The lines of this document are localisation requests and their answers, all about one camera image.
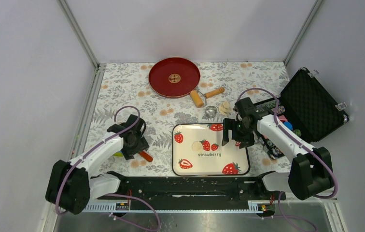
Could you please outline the strawberry pattern rectangular tray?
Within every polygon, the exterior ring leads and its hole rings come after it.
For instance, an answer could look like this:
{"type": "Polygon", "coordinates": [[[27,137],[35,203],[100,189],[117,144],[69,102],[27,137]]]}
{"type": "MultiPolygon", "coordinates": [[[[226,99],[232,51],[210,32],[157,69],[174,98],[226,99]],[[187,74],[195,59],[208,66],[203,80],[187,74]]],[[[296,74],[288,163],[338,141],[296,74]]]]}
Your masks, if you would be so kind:
{"type": "Polygon", "coordinates": [[[179,124],[173,128],[172,169],[178,176],[245,175],[250,170],[247,149],[231,140],[221,146],[221,123],[179,124]],[[192,144],[203,150],[194,152],[192,144]]]}

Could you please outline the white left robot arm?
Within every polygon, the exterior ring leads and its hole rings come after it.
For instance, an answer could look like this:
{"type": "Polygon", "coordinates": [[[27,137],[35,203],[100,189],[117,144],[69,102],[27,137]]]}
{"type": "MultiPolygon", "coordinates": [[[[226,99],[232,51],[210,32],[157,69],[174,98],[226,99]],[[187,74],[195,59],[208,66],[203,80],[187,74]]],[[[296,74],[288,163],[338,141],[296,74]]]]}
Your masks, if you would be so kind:
{"type": "Polygon", "coordinates": [[[102,140],[83,154],[69,160],[57,161],[51,171],[45,199],[53,203],[56,212],[79,214],[90,200],[111,194],[121,199],[127,185],[115,174],[98,174],[100,166],[115,153],[126,160],[149,148],[144,138],[146,122],[130,115],[126,122],[113,124],[102,140]]]}

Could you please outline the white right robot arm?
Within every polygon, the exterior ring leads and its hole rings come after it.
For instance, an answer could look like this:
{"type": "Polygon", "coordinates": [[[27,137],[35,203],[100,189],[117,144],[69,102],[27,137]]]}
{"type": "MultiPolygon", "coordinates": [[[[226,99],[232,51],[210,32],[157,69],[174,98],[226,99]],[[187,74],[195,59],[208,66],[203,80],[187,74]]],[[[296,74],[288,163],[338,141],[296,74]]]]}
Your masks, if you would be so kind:
{"type": "Polygon", "coordinates": [[[325,198],[322,192],[332,189],[326,198],[338,192],[338,182],[333,173],[329,151],[315,148],[298,137],[277,116],[277,110],[257,107],[250,98],[235,103],[235,118],[223,119],[222,146],[231,140],[247,148],[255,143],[254,134],[267,137],[289,160],[291,169],[287,173],[263,174],[255,185],[256,196],[267,199],[274,191],[292,192],[300,200],[310,197],[325,198]]]}

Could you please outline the metal scraper orange handle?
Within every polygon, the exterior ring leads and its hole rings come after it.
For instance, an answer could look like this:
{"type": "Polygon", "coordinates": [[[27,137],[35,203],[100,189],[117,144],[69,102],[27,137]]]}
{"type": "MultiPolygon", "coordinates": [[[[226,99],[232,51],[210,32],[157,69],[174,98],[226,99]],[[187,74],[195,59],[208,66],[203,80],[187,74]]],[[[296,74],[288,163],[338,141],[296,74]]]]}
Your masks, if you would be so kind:
{"type": "Polygon", "coordinates": [[[145,151],[141,151],[139,154],[140,154],[140,156],[141,156],[142,158],[144,158],[147,162],[152,162],[152,161],[153,161],[153,157],[152,157],[152,156],[150,156],[147,152],[145,152],[145,151]]]}

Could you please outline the small dough ball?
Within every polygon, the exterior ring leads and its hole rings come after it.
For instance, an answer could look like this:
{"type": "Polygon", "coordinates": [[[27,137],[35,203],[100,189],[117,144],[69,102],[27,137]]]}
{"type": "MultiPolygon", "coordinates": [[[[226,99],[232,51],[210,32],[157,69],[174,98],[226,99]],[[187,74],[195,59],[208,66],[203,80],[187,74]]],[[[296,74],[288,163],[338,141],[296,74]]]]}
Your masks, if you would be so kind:
{"type": "Polygon", "coordinates": [[[198,151],[203,150],[203,145],[202,145],[202,143],[201,143],[201,142],[194,142],[194,143],[192,144],[192,150],[193,150],[194,152],[198,152],[198,151]]]}

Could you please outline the dough scrap trimmings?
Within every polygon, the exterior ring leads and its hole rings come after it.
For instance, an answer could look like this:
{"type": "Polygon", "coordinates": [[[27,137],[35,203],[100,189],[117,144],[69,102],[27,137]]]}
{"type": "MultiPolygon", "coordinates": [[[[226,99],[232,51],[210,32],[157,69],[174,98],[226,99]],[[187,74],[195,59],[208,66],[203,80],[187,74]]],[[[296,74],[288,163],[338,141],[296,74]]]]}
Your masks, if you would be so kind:
{"type": "Polygon", "coordinates": [[[229,116],[233,112],[233,109],[231,108],[231,105],[228,101],[222,102],[218,106],[218,110],[224,116],[229,116]]]}

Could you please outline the wooden dough roller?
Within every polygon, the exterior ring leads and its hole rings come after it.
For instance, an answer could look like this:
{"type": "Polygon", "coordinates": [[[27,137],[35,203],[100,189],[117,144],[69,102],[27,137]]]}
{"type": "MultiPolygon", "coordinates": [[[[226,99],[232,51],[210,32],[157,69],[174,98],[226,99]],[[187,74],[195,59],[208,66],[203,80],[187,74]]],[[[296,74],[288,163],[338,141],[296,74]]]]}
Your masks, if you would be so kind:
{"type": "Polygon", "coordinates": [[[223,87],[217,88],[213,91],[207,92],[205,94],[199,92],[198,90],[192,90],[189,93],[189,96],[191,100],[193,101],[196,108],[201,108],[204,105],[206,105],[207,99],[214,97],[216,95],[222,94],[225,92],[225,89],[223,87]]]}

